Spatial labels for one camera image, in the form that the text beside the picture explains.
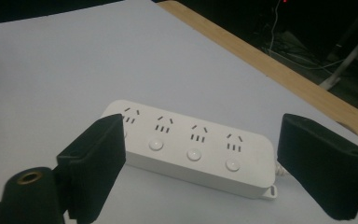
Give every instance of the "table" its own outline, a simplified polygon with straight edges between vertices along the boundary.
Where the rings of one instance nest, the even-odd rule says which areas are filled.
[[[227,32],[176,1],[158,3],[181,21],[245,62],[280,83],[287,90],[315,106],[331,119],[347,125],[358,134],[358,109],[303,78],[283,64]]]
[[[284,113],[358,144],[253,66],[148,0],[0,24],[0,196],[17,172],[54,167],[118,99],[261,133],[275,148]],[[336,223],[291,176],[276,186],[275,201],[250,200],[125,166],[96,223]]]

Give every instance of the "electrical outlet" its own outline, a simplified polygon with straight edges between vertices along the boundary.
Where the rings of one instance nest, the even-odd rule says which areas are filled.
[[[277,197],[274,150],[263,135],[119,100],[127,164],[248,198]]]

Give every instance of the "white power strip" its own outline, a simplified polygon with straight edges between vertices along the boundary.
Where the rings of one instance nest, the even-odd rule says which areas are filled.
[[[127,164],[248,198],[277,197],[274,150],[263,135],[129,101],[122,114]]]

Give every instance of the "cable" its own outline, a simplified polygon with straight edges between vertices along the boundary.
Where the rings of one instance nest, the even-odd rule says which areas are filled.
[[[278,0],[277,6],[275,7],[275,22],[271,29],[271,44],[269,45],[269,56],[271,56],[272,46],[274,45],[274,38],[275,38],[274,30],[278,22],[278,7],[281,1],[282,0]]]
[[[330,64],[328,64],[328,65],[325,65],[325,66],[319,66],[319,67],[307,67],[307,66],[305,66],[305,65],[303,65],[303,64],[301,64],[301,63],[298,63],[298,62],[295,62],[295,61],[293,61],[293,60],[291,60],[291,59],[289,59],[289,58],[287,58],[287,57],[284,57],[283,55],[281,55],[280,53],[278,53],[278,52],[275,52],[274,50],[270,50],[269,51],[269,53],[274,53],[274,54],[276,54],[276,55],[278,55],[278,56],[280,56],[281,58],[284,58],[285,60],[287,60],[287,61],[289,61],[289,62],[291,62],[291,63],[294,63],[294,64],[296,64],[296,65],[298,65],[299,67],[302,67],[302,68],[305,68],[305,69],[308,69],[308,70],[320,70],[320,69],[323,69],[326,73],[329,73],[329,74],[332,74],[332,72],[330,72],[329,70],[327,70],[326,69],[326,67],[330,67],[330,66],[333,66],[334,64],[336,64],[336,63],[342,63],[342,61],[343,60],[340,60],[340,61],[337,61],[337,62],[335,62],[335,63],[330,63]]]

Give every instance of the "round button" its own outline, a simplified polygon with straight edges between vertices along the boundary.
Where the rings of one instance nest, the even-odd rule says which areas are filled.
[[[197,148],[191,148],[187,152],[187,157],[191,161],[199,161],[201,159],[201,151]]]
[[[149,147],[153,151],[159,151],[164,146],[164,143],[159,139],[153,139],[149,142]]]
[[[241,168],[240,163],[233,159],[226,160],[226,167],[231,172],[236,172],[236,171],[240,170],[240,168]]]

